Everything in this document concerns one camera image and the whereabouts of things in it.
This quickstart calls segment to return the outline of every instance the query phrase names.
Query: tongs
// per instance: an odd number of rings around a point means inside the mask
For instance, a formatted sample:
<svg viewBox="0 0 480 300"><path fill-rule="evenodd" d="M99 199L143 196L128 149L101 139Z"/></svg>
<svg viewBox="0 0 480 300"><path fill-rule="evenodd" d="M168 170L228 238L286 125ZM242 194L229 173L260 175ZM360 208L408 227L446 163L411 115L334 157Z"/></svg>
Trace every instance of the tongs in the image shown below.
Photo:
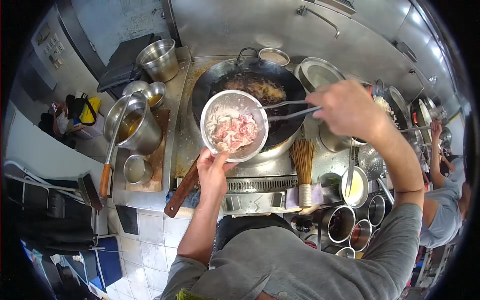
<svg viewBox="0 0 480 300"><path fill-rule="evenodd" d="M262 106L262 107L259 107L259 108L272 109L272 108L277 108L277 107L284 106L284 105L306 104L306 103L307 102L305 102L305 100L284 101L284 102L280 102L280 103L277 103L277 104ZM267 120L269 122L280 121L280 120L288 120L288 119L291 119L291 118L294 118L294 117L299 117L299 116L306 115L308 113L313 113L314 111L317 111L319 109L322 109L322 107L321 106L315 106L315 107L304 109L304 110L301 110L301 111L297 111L297 112L294 112L293 114L289 114L289 115L285 115L285 116L271 116L271 117L268 117Z"/></svg>

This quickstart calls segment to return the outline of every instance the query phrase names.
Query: stainless steel wall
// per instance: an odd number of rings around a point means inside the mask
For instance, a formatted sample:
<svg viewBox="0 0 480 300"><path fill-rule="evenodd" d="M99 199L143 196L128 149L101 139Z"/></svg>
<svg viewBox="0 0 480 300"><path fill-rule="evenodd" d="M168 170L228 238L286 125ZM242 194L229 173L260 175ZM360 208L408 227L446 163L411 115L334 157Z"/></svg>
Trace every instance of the stainless steel wall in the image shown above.
<svg viewBox="0 0 480 300"><path fill-rule="evenodd" d="M333 27L307 12L297 15L306 5L335 23L340 36L334 39ZM172 0L182 44L193 57L234 55L243 47L280 48L291 57L315 56L325 59L344 73L374 82L381 78L394 85L406 101L421 89L416 69L430 97L436 94L449 111L456 111L448 72L444 69L438 45L422 18L408 0L355 0L357 13L351 18L328 8L301 0ZM391 41L404 41L418 58L413 63ZM426 78L436 75L435 88Z"/></svg>

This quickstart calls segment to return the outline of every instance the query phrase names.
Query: raw meat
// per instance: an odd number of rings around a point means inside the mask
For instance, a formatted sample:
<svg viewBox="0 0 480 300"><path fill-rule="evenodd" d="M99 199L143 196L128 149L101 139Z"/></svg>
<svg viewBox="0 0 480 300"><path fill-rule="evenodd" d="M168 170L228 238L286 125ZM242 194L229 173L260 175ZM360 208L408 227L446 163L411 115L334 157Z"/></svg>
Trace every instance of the raw meat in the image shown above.
<svg viewBox="0 0 480 300"><path fill-rule="evenodd" d="M240 147L253 143L258 127L251 114L220 123L216 133L216 146L220 151L235 153Z"/></svg>

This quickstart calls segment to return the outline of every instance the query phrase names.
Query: vent grate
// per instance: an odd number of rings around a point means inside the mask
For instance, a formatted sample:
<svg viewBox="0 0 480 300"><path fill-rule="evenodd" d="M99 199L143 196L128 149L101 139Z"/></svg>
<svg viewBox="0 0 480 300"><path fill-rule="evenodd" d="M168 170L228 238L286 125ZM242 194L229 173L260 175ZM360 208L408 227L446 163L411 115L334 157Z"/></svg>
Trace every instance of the vent grate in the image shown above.
<svg viewBox="0 0 480 300"><path fill-rule="evenodd" d="M297 176L227 178L227 194L281 192L295 186L297 182Z"/></svg>

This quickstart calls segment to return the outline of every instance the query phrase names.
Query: gray t-shirt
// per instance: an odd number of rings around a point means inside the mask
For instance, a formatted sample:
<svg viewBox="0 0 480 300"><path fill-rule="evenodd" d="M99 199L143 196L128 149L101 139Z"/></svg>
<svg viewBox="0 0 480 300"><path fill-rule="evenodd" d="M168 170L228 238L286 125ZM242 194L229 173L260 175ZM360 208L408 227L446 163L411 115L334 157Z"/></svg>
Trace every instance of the gray t-shirt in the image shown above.
<svg viewBox="0 0 480 300"><path fill-rule="evenodd" d="M438 208L430 227L427 227L422 219L420 245L427 248L445 245L455 237L462 227L462 216L458 208L460 189L457 183L445 178L442 187L426 192L425 197L435 200Z"/></svg>
<svg viewBox="0 0 480 300"><path fill-rule="evenodd" d="M202 263L178 256L163 294L181 288L214 299L395 299L411 274L419 246L421 209L403 204L385 218L363 259L309 247L280 227L250 229Z"/></svg>

